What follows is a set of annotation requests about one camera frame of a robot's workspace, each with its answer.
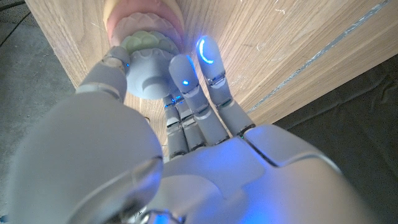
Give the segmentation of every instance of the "pink object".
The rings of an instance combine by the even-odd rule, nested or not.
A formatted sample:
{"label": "pink object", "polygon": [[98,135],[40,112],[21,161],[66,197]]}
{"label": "pink object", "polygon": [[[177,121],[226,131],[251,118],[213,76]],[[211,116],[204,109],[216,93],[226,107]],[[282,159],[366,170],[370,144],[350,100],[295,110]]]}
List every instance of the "pink object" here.
{"label": "pink object", "polygon": [[168,20],[180,34],[181,39],[183,39],[183,29],[180,20],[174,14],[173,10],[171,10],[171,8],[161,0],[120,0],[112,10],[109,15],[108,22],[106,23],[109,42],[111,42],[113,30],[118,22],[135,12],[154,13],[159,17]]}
{"label": "pink object", "polygon": [[170,38],[178,49],[182,51],[183,44],[180,34],[169,21],[153,13],[140,12],[133,13],[118,22],[113,29],[113,35],[110,40],[111,47],[119,46],[126,37],[133,35],[139,30],[160,32]]}

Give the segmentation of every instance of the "round object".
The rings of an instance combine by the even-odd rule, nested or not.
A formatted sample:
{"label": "round object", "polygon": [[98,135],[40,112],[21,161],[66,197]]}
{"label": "round object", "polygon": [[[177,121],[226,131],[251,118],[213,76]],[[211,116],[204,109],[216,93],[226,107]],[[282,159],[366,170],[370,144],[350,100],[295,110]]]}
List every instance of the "round object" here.
{"label": "round object", "polygon": [[173,55],[160,49],[138,50],[131,54],[127,90],[139,98],[158,100],[171,94],[169,64]]}
{"label": "round object", "polygon": [[154,13],[159,17],[167,19],[183,38],[183,28],[180,19],[160,0],[120,0],[113,8],[106,23],[109,41],[112,38],[113,29],[118,22],[135,12]]}
{"label": "round object", "polygon": [[[106,22],[108,21],[109,15],[111,14],[113,8],[119,3],[120,0],[105,0],[104,2],[104,14],[103,14],[103,21],[105,28]],[[173,10],[174,14],[180,19],[180,23],[182,25],[182,29],[184,30],[184,20],[182,17],[182,12],[180,7],[178,6],[175,0],[162,0],[164,4],[166,4],[171,10]]]}
{"label": "round object", "polygon": [[126,37],[121,44],[128,54],[132,54],[137,50],[143,49],[160,49],[165,50],[170,54],[177,55],[178,48],[169,38],[156,31],[138,31],[135,34]]}
{"label": "round object", "polygon": [[166,19],[160,18],[153,13],[135,12],[128,17],[121,19],[113,30],[111,46],[119,46],[122,41],[131,34],[143,31],[157,31],[170,38],[178,49],[182,50],[183,44],[180,34],[173,25]]}

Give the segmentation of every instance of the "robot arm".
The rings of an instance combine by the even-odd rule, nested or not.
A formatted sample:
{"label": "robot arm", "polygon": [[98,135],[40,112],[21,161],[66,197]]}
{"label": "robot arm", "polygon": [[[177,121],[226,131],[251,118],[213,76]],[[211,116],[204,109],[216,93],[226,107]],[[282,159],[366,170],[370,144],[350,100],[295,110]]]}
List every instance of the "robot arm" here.
{"label": "robot arm", "polygon": [[123,105],[133,62],[121,47],[98,62],[21,144],[11,172],[13,223],[374,223],[320,151],[272,125],[255,127],[229,92],[216,42],[175,56],[164,98],[170,156]]}

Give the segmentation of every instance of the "dark floor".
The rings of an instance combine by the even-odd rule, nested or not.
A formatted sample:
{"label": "dark floor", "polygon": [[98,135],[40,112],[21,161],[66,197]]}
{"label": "dark floor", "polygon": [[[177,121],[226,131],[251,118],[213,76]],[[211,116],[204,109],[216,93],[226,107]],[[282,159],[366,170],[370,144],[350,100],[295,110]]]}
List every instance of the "dark floor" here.
{"label": "dark floor", "polygon": [[[18,8],[0,12],[0,43],[16,26],[5,22],[28,12]],[[36,24],[27,18],[22,24]],[[397,80],[395,56],[276,122],[332,158],[386,223],[398,223]],[[0,217],[7,214],[6,177],[21,139],[73,91],[38,27],[19,26],[0,47]]]}
{"label": "dark floor", "polygon": [[[15,24],[0,22],[0,42]],[[0,217],[13,155],[29,128],[73,85],[38,27],[20,25],[0,47]]]}
{"label": "dark floor", "polygon": [[398,55],[276,125],[336,162],[386,223],[398,223]]}

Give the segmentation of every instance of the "wooden surface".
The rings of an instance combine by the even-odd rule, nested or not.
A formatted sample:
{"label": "wooden surface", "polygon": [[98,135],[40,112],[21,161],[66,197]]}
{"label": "wooden surface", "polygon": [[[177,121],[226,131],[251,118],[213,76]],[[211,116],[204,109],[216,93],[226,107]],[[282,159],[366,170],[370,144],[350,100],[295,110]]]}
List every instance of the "wooden surface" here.
{"label": "wooden surface", "polygon": [[[398,2],[393,0],[177,2],[185,19],[186,54],[198,66],[196,41],[213,36],[233,96],[257,124],[281,119],[398,53]],[[27,4],[77,86],[109,49],[103,1]],[[166,145],[162,103],[128,95],[126,104],[150,118]]]}

